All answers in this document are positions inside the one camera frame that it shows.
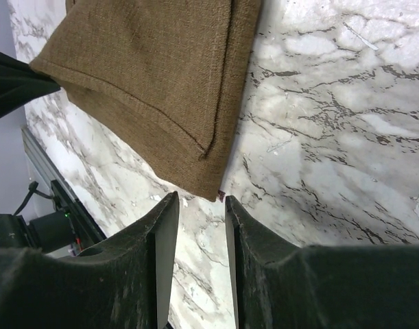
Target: gray marble veining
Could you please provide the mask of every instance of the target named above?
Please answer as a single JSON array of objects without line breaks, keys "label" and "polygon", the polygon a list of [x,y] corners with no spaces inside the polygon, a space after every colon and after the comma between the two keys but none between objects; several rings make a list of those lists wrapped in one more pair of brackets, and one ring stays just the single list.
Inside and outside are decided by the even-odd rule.
[{"label": "gray marble veining", "polygon": [[[9,0],[19,60],[63,0]],[[63,92],[30,130],[107,235],[173,185]],[[419,0],[267,0],[222,190],[297,245],[419,243]],[[180,191],[175,328],[234,328],[224,205]]]}]

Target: wall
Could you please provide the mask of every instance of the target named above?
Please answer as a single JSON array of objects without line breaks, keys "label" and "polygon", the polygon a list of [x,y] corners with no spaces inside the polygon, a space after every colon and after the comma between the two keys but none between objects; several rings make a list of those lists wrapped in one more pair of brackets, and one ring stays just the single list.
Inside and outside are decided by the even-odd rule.
[{"label": "wall", "polygon": [[[0,51],[16,55],[6,0],[0,0]],[[0,119],[0,213],[13,213],[27,194],[29,175],[21,138],[21,126],[25,124],[23,108]],[[35,218],[34,205],[28,204],[22,215]]]}]

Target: brown fabric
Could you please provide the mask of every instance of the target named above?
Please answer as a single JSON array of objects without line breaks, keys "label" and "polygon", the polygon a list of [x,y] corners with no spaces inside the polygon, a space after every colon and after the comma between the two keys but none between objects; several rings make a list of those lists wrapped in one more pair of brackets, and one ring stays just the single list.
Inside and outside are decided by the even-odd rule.
[{"label": "brown fabric", "polygon": [[259,0],[66,1],[67,17],[31,67],[158,177],[215,200]]}]

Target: white marble countertop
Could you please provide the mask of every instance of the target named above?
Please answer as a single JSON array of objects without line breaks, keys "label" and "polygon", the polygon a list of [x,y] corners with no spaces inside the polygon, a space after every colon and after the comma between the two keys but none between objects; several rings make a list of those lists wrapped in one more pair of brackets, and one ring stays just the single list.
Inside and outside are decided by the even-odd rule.
[{"label": "white marble countertop", "polygon": [[[64,0],[8,0],[19,60]],[[64,92],[28,125],[110,236],[177,188]],[[419,243],[419,0],[263,0],[222,190],[297,245]],[[176,329],[234,328],[224,204],[180,191]]]}]

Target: folded cloth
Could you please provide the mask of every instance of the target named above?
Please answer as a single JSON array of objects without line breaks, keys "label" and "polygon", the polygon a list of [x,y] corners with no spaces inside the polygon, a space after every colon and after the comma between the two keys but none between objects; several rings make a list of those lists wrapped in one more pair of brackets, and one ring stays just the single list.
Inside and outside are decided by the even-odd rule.
[{"label": "folded cloth", "polygon": [[260,0],[66,0],[30,66],[156,175],[215,200]]}]

